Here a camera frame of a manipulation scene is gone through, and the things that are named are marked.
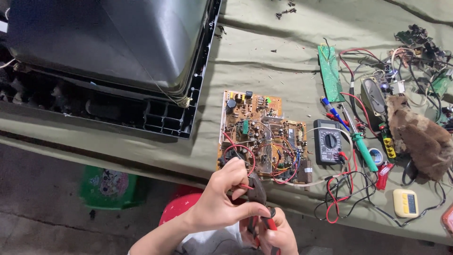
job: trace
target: olive green tablecloth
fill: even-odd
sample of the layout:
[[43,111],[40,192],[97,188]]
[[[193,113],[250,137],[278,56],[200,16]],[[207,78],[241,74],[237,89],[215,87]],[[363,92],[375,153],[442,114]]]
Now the olive green tablecloth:
[[[296,13],[285,14],[277,20],[276,12],[289,9],[287,0],[223,2],[219,23],[225,27],[227,35],[215,38],[211,46],[196,126],[190,140],[174,141],[2,103],[0,142],[70,161],[203,186],[215,170],[225,89],[279,96],[283,99],[285,116],[306,121],[310,128],[315,119],[324,118],[319,103],[324,92],[315,51],[324,42],[323,37],[337,52],[363,47],[384,58],[386,51],[399,45],[393,34],[407,30],[408,25],[418,24],[428,30],[436,44],[453,49],[453,2],[448,0],[295,0],[295,3]],[[357,66],[357,61],[349,63],[352,68]],[[347,91],[350,75],[340,66],[342,84]],[[362,71],[359,75],[371,74],[374,70],[364,68]],[[406,83],[406,89],[411,88],[413,84]],[[409,94],[414,100],[421,100],[420,96]],[[416,110],[431,118],[435,114],[431,107]],[[310,151],[314,150],[311,137],[313,135],[309,134]],[[367,143],[381,148],[377,140],[367,140]],[[317,180],[338,171],[338,167],[315,166],[313,178]],[[378,191],[372,197],[374,203],[392,215],[392,191],[400,186],[401,172],[400,167],[392,170],[385,192]],[[363,186],[363,180],[357,176],[354,184],[358,189]],[[320,202],[318,199],[325,193],[324,184],[312,187],[311,192],[271,182],[266,183],[266,188],[268,199],[274,205],[306,215],[313,215],[315,205]],[[395,227],[366,202],[361,202],[350,217],[338,223],[453,244],[440,221],[453,198],[451,188],[448,185],[444,188],[447,192],[445,206],[429,211],[404,229]],[[432,182],[415,183],[410,189],[417,192],[420,209],[440,201],[433,192]],[[348,206],[347,203],[341,205],[341,213],[346,213]],[[324,210],[320,210],[321,215],[325,214]]]

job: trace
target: red lighter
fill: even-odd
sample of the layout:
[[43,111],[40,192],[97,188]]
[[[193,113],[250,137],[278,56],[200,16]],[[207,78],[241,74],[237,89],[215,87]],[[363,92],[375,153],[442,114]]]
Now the red lighter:
[[392,163],[386,161],[382,165],[378,166],[377,169],[377,182],[376,182],[376,189],[384,190],[386,189],[387,178],[389,175],[389,171],[393,168]]

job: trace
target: yellow connector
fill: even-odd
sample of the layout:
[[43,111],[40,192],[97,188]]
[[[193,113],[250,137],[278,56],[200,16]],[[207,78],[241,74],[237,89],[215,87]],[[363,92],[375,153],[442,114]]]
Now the yellow connector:
[[393,148],[393,144],[392,144],[392,139],[391,138],[384,138],[384,146],[386,148],[387,157],[395,158],[396,157],[396,153],[395,153],[395,149]]

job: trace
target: green soldering iron handle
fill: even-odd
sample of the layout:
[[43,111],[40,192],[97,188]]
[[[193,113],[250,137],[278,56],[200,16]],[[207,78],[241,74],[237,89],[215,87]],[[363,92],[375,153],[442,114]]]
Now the green soldering iron handle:
[[373,158],[370,155],[370,152],[368,151],[368,148],[366,147],[365,143],[363,142],[362,138],[362,133],[355,133],[352,136],[352,140],[356,142],[356,146],[360,151],[360,154],[363,157],[363,160],[365,160],[366,165],[368,166],[368,169],[371,172],[377,172],[377,166],[374,163]]

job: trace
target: pliers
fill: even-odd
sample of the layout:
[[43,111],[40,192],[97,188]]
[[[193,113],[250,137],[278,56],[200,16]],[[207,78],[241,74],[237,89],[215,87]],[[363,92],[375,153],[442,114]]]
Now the pliers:
[[[266,191],[264,190],[263,184],[261,183],[260,178],[257,174],[252,173],[249,175],[249,186],[253,189],[249,189],[247,191],[247,196],[249,197],[250,202],[258,202],[264,206],[266,206],[267,196]],[[275,216],[275,208],[269,208],[270,218],[261,217],[265,228],[270,230],[277,230],[277,226],[275,225],[274,220],[272,219]],[[260,240],[258,239],[258,235],[255,231],[256,224],[258,223],[258,216],[250,217],[249,225],[247,230],[253,235],[253,239],[256,242],[256,246],[260,246]],[[272,255],[280,255],[280,248],[272,247],[271,252]]]

